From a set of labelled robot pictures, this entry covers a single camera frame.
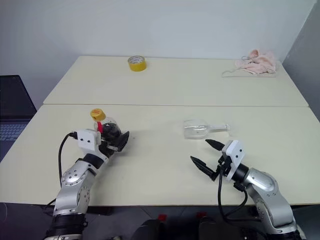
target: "laptop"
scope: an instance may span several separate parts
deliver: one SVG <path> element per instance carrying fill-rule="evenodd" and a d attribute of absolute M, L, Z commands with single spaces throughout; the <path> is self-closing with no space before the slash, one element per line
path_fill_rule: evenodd
<path fill-rule="evenodd" d="M 0 76 L 0 162 L 36 112 L 20 76 Z"/>

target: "beige tabletop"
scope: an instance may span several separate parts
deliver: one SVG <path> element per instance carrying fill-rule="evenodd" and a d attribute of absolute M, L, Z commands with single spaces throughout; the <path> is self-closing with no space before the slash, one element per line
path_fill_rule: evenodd
<path fill-rule="evenodd" d="M 80 56 L 44 104 L 154 106 L 290 106 L 308 104 L 278 63 L 276 77 L 252 77 L 230 59 L 146 58 L 131 71 L 128 57 Z"/>
<path fill-rule="evenodd" d="M 208 138 L 242 141 L 243 164 L 273 175 L 290 204 L 319 204 L 320 123 L 308 107 L 192 107 L 43 105 L 0 163 L 0 202 L 46 204 L 60 189 L 58 149 L 73 130 L 92 128 L 90 110 L 101 108 L 123 131 L 127 146 L 103 167 L 92 187 L 92 206 L 217 205 L 218 183 L 200 172 L 190 155 L 215 168 L 220 152 L 183 136 L 183 120 L 228 123 Z M 67 140 L 62 171 L 83 157 Z M 242 193 L 223 181 L 222 203 Z"/>

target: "pink towel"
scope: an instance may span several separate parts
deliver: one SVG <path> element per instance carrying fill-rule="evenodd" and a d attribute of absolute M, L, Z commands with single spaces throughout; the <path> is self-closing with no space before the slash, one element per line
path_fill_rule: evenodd
<path fill-rule="evenodd" d="M 276 73 L 276 59 L 272 52 L 260 53 L 259 50 L 253 50 L 247 59 L 235 61 L 239 69 L 243 69 L 251 74 Z"/>

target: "gray wall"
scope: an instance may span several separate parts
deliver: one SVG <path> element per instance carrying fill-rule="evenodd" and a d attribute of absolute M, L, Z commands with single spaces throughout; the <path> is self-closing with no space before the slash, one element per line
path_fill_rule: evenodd
<path fill-rule="evenodd" d="M 283 66 L 320 120 L 320 2 L 311 10 Z"/>

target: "cable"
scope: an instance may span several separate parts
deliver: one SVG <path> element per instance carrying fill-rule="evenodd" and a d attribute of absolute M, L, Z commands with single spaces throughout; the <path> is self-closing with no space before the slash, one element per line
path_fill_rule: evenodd
<path fill-rule="evenodd" d="M 258 234 L 260 234 L 264 239 L 267 239 L 267 236 L 262 232 L 260 231 L 259 229 L 255 228 L 255 227 L 248 227 L 248 226 L 239 226 L 237 224 L 234 224 L 232 222 L 243 222 L 243 221 L 252 221 L 253 219 L 229 219 L 227 218 L 227 216 L 225 215 L 224 213 L 224 210 L 222 208 L 222 203 L 221 203 L 221 189 L 222 189 L 222 177 L 223 177 L 223 174 L 224 174 L 224 168 L 222 167 L 220 169 L 220 174 L 219 174 L 219 185 L 218 185 L 218 208 L 219 208 L 219 212 L 221 214 L 221 217 L 223 219 L 223 221 L 225 221 L 227 224 L 229 225 L 232 225 L 234 227 L 238 227 L 238 228 L 245 228 L 245 229 L 248 229 L 248 230 L 252 230 L 252 231 L 255 231 L 257 232 Z"/>
<path fill-rule="evenodd" d="M 59 183 L 60 183 L 60 187 L 62 187 L 62 183 L 61 183 L 61 178 L 62 178 L 62 170 L 61 170 L 61 152 L 62 152 L 62 148 L 65 144 L 65 142 L 67 141 L 67 138 L 70 136 L 70 134 L 72 134 L 71 132 L 68 133 L 67 135 L 65 135 L 64 139 L 61 142 L 61 145 L 59 147 L 59 153 L 58 153 L 58 167 L 59 167 Z"/>
<path fill-rule="evenodd" d="M 244 205 L 247 203 L 248 193 L 247 193 L 246 190 L 244 190 L 243 192 L 244 192 L 244 200 L 243 200 L 243 202 L 242 202 L 239 206 L 237 206 L 237 207 L 235 207 L 234 209 L 232 209 L 231 211 L 227 212 L 227 213 L 225 214 L 226 217 L 228 217 L 229 215 L 234 214 L 235 212 L 239 211 L 239 210 L 240 210 L 241 208 L 243 208 Z"/>
<path fill-rule="evenodd" d="M 60 147 L 59 147 L 59 152 L 58 152 L 58 168 L 59 168 L 59 183 L 60 183 L 60 187 L 62 187 L 62 183 L 61 183 L 61 178 L 62 178 L 62 168 L 61 168 L 61 152 L 62 152 L 62 148 L 65 144 L 65 142 L 67 141 L 68 137 L 73 137 L 74 139 L 78 139 L 78 135 L 77 132 L 69 132 L 67 135 L 65 135 L 64 139 L 62 140 Z M 54 203 L 56 201 L 56 199 L 53 199 L 51 202 L 49 202 L 47 205 L 45 205 L 43 207 L 43 212 L 47 215 L 49 215 L 48 213 L 45 212 L 46 208 L 49 207 L 52 203 Z"/>
<path fill-rule="evenodd" d="M 42 211 L 47 214 L 48 216 L 52 217 L 48 212 L 45 212 L 45 210 L 47 209 L 47 207 L 49 207 L 51 204 L 53 204 L 54 202 L 56 201 L 56 199 L 53 199 L 51 202 L 49 202 L 47 205 L 45 205 L 43 208 L 42 208 Z"/>

